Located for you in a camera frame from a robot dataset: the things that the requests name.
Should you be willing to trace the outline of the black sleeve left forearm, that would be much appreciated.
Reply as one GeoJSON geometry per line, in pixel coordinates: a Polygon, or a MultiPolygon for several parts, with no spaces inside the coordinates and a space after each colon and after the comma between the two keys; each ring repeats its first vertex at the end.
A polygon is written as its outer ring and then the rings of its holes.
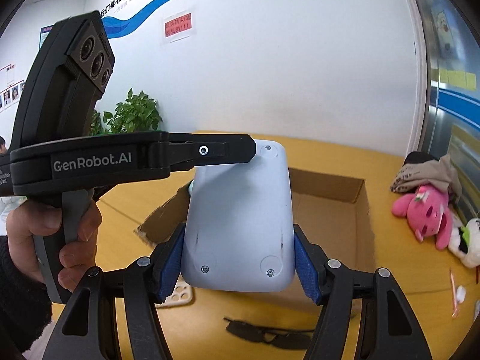
{"type": "Polygon", "coordinates": [[[47,287],[21,273],[13,263],[6,236],[1,236],[1,340],[14,353],[32,348],[52,320],[47,287]]]}

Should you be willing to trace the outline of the person's left hand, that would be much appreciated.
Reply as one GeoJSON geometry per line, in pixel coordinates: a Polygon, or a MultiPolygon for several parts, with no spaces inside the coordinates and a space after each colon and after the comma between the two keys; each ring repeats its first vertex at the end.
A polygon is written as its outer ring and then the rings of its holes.
{"type": "Polygon", "coordinates": [[[7,216],[6,230],[11,261],[28,278],[43,283],[36,250],[39,241],[54,245],[60,264],[58,283],[73,292],[86,271],[95,265],[98,230],[103,221],[95,202],[80,219],[76,239],[68,244],[59,233],[63,214],[59,208],[26,201],[7,216]]]}

